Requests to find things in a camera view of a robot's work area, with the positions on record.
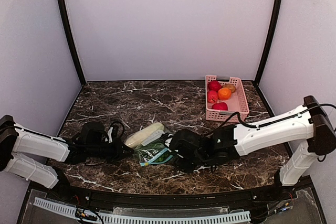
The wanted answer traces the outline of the black frame post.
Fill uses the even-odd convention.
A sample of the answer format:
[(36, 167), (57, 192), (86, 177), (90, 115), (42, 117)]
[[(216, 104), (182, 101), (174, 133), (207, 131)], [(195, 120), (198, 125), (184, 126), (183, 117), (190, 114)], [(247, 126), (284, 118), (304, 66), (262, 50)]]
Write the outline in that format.
[(276, 27), (277, 27), (277, 21), (278, 21), (278, 16), (280, 12), (281, 2), (282, 0), (274, 0), (264, 48), (261, 54), (261, 59), (259, 62), (259, 66), (257, 69), (255, 79), (254, 79), (254, 82), (257, 86), (260, 85), (260, 82), (261, 82), (261, 79), (262, 79), (262, 76), (263, 76), (263, 73), (266, 67), (272, 41), (273, 41), (274, 34), (276, 31)]
[(69, 48), (70, 55), (72, 58), (72, 62), (75, 67), (76, 74), (80, 81), (80, 84), (83, 87), (87, 82), (86, 82), (86, 79), (83, 73), (83, 69), (82, 69), (79, 56), (77, 53), (76, 45), (75, 45), (75, 40), (74, 40), (72, 30), (70, 27), (70, 21), (69, 21), (68, 12), (67, 12), (66, 1), (57, 0), (57, 3), (58, 3), (58, 8), (59, 8), (62, 26), (63, 26), (64, 33), (66, 36), (68, 48)]

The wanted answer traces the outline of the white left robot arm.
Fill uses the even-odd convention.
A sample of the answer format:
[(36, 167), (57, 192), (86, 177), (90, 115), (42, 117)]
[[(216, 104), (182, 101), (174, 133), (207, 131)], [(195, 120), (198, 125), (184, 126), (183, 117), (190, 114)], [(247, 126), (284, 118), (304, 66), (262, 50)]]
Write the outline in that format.
[(29, 154), (71, 165), (88, 158), (112, 163), (134, 153), (121, 140), (124, 130), (119, 121), (112, 122), (109, 129), (100, 122), (88, 122), (73, 137), (62, 138), (29, 130), (5, 115), (1, 118), (1, 170), (52, 189), (61, 181), (61, 173)]

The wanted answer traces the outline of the black right frame post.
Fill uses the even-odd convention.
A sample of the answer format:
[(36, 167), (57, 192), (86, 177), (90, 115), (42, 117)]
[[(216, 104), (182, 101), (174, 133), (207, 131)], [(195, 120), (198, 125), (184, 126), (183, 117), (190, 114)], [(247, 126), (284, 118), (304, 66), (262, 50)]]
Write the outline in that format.
[(261, 54), (261, 59), (259, 62), (259, 66), (257, 69), (255, 79), (254, 79), (254, 82), (257, 86), (260, 85), (260, 82), (261, 82), (261, 79), (262, 79), (262, 76), (263, 76), (263, 73), (266, 67), (272, 41), (273, 41), (274, 34), (276, 31), (276, 27), (277, 27), (277, 21), (278, 21), (278, 16), (280, 12), (281, 2), (282, 0), (274, 0), (264, 48)]

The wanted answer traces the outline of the green grapes toy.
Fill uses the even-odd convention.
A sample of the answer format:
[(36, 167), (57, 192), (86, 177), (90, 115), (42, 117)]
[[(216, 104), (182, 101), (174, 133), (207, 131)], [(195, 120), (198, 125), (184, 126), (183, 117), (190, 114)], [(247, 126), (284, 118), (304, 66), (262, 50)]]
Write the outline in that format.
[(149, 161), (148, 164), (157, 165), (157, 164), (164, 164), (168, 161), (170, 161), (173, 158), (173, 155), (171, 154), (171, 151), (165, 147), (161, 151), (159, 151), (155, 156), (153, 156)]

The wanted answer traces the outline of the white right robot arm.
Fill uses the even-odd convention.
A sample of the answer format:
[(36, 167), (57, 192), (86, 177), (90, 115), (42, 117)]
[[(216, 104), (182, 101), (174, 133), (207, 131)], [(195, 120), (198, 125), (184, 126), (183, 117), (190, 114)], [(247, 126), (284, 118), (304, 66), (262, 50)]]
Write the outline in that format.
[(282, 187), (294, 186), (301, 175), (320, 156), (335, 151), (335, 129), (314, 96), (304, 97), (295, 109), (252, 124), (239, 121), (205, 134), (179, 130), (164, 133), (160, 140), (177, 157), (176, 166), (193, 172), (198, 166), (215, 167), (274, 145), (300, 141), (290, 160), (275, 175)]

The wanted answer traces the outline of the red apple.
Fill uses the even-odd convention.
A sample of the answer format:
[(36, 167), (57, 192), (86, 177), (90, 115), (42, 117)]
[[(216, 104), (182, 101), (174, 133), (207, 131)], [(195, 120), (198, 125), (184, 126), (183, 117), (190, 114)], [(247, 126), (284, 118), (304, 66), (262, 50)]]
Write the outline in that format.
[(209, 90), (207, 92), (207, 102), (214, 104), (218, 100), (218, 93), (215, 90)]

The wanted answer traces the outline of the black front frame rail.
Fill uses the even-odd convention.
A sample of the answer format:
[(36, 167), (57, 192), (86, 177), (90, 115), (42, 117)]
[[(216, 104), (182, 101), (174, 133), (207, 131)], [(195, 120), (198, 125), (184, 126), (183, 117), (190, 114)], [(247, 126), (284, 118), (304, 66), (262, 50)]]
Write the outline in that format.
[(240, 188), (238, 185), (226, 187), (224, 191), (207, 193), (206, 187), (200, 193), (179, 194), (177, 187), (174, 193), (168, 192), (168, 184), (163, 187), (163, 194), (128, 194), (107, 191), (93, 190), (82, 187), (71, 186), (66, 175), (59, 168), (54, 168), (60, 176), (62, 189), (53, 188), (55, 197), (65, 201), (68, 196), (73, 196), (72, 202), (89, 209), (112, 209), (114, 207), (144, 208), (144, 209), (187, 209), (231, 206), (233, 208), (246, 207), (251, 209), (265, 208), (267, 204), (278, 204), (284, 200), (293, 200), (297, 194), (293, 186), (284, 187), (280, 184), (266, 185), (254, 188)]

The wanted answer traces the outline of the orange tangerine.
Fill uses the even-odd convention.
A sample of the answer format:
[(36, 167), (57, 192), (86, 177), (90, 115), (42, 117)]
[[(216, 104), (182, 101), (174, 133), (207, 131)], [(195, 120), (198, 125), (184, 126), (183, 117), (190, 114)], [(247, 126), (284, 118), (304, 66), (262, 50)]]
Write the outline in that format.
[(228, 100), (232, 96), (232, 91), (229, 88), (221, 88), (217, 92), (219, 100)]

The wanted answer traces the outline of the red strawberry toy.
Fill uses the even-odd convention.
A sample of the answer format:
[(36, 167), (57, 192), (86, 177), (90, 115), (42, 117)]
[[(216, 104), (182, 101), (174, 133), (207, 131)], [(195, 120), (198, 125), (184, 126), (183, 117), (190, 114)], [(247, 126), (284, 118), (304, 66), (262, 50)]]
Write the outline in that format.
[(215, 103), (212, 105), (213, 110), (228, 111), (228, 105), (225, 102)]

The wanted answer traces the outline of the clear zip top bag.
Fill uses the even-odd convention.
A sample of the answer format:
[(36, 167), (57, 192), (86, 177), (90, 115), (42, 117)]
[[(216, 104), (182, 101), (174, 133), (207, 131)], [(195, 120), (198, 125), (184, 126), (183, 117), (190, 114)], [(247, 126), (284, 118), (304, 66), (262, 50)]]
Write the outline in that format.
[(165, 146), (159, 140), (159, 137), (163, 133), (168, 132), (164, 132), (161, 130), (155, 131), (145, 141), (143, 141), (142, 144), (135, 148), (135, 153), (138, 155), (139, 164), (141, 167), (150, 166), (150, 164), (148, 164), (148, 161), (159, 151), (165, 148)]

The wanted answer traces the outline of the pink plastic basket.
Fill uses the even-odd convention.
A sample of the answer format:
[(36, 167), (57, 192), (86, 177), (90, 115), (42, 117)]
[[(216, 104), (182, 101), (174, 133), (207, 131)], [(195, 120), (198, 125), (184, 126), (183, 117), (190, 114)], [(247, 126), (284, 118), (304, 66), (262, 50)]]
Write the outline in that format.
[[(231, 83), (236, 86), (236, 92), (232, 93), (232, 96), (228, 100), (217, 100), (217, 103), (225, 102), (228, 105), (228, 111), (220, 111), (220, 110), (213, 110), (211, 103), (207, 102), (207, 92), (208, 87), (207, 84), (210, 81), (217, 80), (223, 86), (227, 83)], [(244, 91), (243, 84), (240, 78), (236, 77), (222, 77), (222, 76), (215, 76), (215, 75), (206, 75), (205, 76), (205, 107), (206, 107), (206, 119), (208, 121), (219, 121), (224, 122), (230, 115), (234, 112), (240, 113), (240, 118), (242, 121), (249, 115), (249, 107)]]

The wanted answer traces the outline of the red pepper toy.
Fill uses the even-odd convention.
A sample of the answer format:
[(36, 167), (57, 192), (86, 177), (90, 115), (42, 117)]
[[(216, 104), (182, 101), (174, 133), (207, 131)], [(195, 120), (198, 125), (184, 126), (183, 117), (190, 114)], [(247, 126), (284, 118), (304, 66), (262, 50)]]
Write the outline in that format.
[(213, 80), (207, 84), (207, 87), (209, 91), (218, 92), (222, 88), (222, 85), (217, 80)]

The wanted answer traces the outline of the brown potato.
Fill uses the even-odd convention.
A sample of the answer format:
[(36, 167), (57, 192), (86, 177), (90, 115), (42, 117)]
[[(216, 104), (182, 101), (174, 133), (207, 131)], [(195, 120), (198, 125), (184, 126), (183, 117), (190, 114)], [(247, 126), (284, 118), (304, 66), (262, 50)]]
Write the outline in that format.
[(222, 86), (222, 88), (228, 88), (230, 89), (231, 93), (235, 93), (236, 92), (236, 86), (231, 84), (231, 83), (227, 83), (225, 85)]

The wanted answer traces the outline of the black left frame post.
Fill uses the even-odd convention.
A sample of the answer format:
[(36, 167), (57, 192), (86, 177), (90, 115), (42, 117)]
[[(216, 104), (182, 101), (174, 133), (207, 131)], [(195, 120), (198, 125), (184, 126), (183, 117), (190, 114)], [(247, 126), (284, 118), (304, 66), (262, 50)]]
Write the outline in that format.
[(66, 1), (57, 0), (57, 3), (58, 3), (58, 8), (59, 8), (62, 26), (63, 26), (64, 33), (66, 36), (68, 48), (69, 48), (70, 55), (72, 58), (72, 62), (75, 67), (76, 74), (80, 81), (80, 84), (83, 87), (87, 82), (86, 82), (86, 79), (83, 73), (83, 69), (82, 69), (79, 56), (77, 53), (76, 45), (75, 45), (75, 40), (74, 40), (72, 30), (70, 27), (70, 21), (69, 21), (68, 12), (67, 12)]

